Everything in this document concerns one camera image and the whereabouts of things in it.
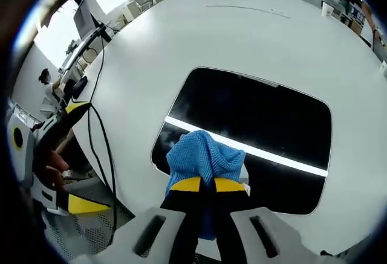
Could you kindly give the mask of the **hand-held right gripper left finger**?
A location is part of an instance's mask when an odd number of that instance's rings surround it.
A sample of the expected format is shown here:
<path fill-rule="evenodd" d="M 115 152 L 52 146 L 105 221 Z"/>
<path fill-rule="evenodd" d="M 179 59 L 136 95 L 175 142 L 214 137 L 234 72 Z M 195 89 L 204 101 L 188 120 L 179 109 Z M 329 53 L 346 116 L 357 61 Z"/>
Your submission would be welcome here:
<path fill-rule="evenodd" d="M 203 180 L 173 184 L 160 208 L 137 216 L 113 243 L 114 263 L 192 263 L 203 230 Z"/>

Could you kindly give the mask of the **person's left hand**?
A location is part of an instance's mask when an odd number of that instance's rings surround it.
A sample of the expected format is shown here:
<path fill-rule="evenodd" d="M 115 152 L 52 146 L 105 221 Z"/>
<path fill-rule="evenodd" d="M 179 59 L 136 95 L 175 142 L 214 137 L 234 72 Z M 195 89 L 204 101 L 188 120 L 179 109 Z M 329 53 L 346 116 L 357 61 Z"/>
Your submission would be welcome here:
<path fill-rule="evenodd" d="M 46 182 L 58 189 L 63 189 L 65 185 L 62 173 L 69 169 L 69 165 L 55 151 L 50 151 L 47 163 L 45 164 L 44 176 Z"/>

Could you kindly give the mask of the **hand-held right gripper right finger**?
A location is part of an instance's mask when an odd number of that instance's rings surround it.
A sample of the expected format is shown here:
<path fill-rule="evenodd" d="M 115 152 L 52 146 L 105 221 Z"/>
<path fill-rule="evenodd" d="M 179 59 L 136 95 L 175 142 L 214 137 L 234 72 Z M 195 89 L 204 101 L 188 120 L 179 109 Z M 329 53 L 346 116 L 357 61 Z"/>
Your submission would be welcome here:
<path fill-rule="evenodd" d="M 320 263 L 300 234 L 267 208 L 258 208 L 242 184 L 214 179 L 213 226 L 223 263 Z"/>

